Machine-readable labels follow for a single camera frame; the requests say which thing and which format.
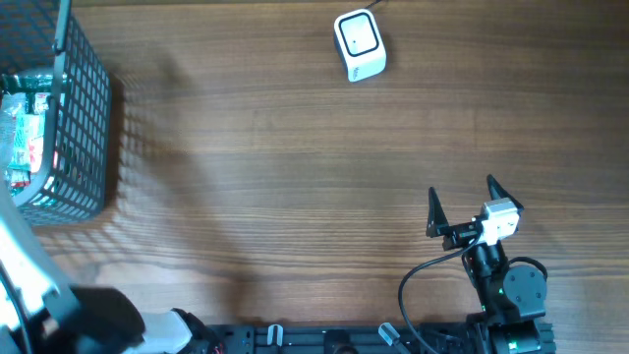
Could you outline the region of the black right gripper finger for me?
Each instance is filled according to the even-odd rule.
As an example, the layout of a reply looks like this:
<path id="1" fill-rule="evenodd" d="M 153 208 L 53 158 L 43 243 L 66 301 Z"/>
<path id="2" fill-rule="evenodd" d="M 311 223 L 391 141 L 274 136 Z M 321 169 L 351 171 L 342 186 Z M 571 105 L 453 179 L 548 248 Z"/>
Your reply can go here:
<path id="1" fill-rule="evenodd" d="M 517 199 L 515 199 L 510 193 L 508 193 L 498 183 L 498 181 L 495 179 L 493 175 L 491 174 L 487 175 L 486 183 L 487 183 L 489 195 L 493 201 L 507 198 L 514 204 L 514 206 L 517 208 L 518 211 L 524 210 L 524 206 Z"/>
<path id="2" fill-rule="evenodd" d="M 444 229 L 449 226 L 449 222 L 441 206 L 436 189 L 429 188 L 429 213 L 427 220 L 427 236 L 442 236 Z"/>

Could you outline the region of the red snack bar wrapper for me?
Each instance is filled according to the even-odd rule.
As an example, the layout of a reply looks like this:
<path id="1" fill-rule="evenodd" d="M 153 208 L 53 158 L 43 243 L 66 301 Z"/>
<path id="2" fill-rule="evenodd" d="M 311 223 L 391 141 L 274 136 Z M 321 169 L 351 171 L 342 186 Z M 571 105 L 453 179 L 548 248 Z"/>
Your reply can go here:
<path id="1" fill-rule="evenodd" d="M 29 153 L 29 171 L 37 173 L 40 170 L 43 158 L 44 137 L 28 138 L 27 148 Z"/>

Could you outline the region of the teal snack bar wrapper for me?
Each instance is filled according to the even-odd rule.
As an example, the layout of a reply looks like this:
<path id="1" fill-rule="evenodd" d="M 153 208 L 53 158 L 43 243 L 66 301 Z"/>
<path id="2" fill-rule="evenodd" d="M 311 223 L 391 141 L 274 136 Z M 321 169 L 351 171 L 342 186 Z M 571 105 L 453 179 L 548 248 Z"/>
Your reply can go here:
<path id="1" fill-rule="evenodd" d="M 19 113 L 16 116 L 16 132 L 14 136 L 12 159 L 9 163 L 10 168 L 29 171 L 28 138 L 37 136 L 44 137 L 44 130 L 44 115 Z"/>

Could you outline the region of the green 3M glove package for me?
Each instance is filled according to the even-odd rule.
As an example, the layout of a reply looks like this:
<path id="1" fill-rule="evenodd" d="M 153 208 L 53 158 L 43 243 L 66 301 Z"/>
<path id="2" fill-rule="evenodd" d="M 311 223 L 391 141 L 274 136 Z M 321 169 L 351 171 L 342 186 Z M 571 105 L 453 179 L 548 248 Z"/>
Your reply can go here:
<path id="1" fill-rule="evenodd" d="M 14 74 L 2 74 L 1 90 L 8 94 L 52 92 L 53 81 L 52 69 L 28 69 Z"/>

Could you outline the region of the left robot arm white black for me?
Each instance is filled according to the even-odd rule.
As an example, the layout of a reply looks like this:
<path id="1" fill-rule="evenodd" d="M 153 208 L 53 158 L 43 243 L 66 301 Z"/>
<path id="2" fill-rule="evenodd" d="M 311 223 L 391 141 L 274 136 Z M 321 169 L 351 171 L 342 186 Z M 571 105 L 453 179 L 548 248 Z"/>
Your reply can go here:
<path id="1" fill-rule="evenodd" d="M 218 336 L 181 309 L 141 313 L 121 291 L 79 285 L 45 252 L 1 191 L 4 353 L 219 353 Z"/>

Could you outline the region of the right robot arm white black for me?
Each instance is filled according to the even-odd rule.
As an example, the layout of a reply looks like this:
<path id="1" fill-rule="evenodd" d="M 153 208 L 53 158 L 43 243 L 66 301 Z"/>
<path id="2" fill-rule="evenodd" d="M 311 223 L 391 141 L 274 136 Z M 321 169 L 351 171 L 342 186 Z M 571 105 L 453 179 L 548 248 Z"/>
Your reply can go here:
<path id="1" fill-rule="evenodd" d="M 435 188 L 429 189 L 427 235 L 441 237 L 461 261 L 482 310 L 462 323 L 422 324 L 420 334 L 440 353 L 554 353 L 546 314 L 547 270 L 528 257 L 508 258 L 501 242 L 515 235 L 523 205 L 489 175 L 490 200 L 467 223 L 448 222 Z"/>

